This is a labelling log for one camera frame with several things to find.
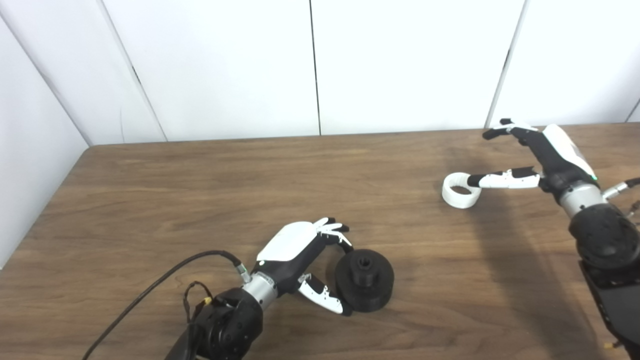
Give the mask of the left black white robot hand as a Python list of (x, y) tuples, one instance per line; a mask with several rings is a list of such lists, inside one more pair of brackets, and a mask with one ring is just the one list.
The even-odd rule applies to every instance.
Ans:
[(351, 316), (352, 307), (307, 271), (327, 246), (339, 246), (346, 255), (352, 252), (354, 246), (345, 236), (348, 231), (348, 226), (334, 218), (286, 224), (258, 253), (242, 289), (263, 311), (283, 295), (298, 292), (330, 312)]

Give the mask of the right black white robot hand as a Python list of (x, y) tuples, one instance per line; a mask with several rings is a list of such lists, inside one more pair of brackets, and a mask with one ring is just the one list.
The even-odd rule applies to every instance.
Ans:
[(519, 144), (529, 148), (541, 166), (512, 168), (485, 174), (469, 175), (466, 184), (483, 189), (530, 189), (539, 187), (556, 198), (570, 187), (582, 183), (599, 189), (598, 179), (580, 150), (560, 126), (547, 125), (539, 130), (528, 124), (502, 118), (499, 125), (483, 132), (483, 139), (490, 141), (511, 135)]

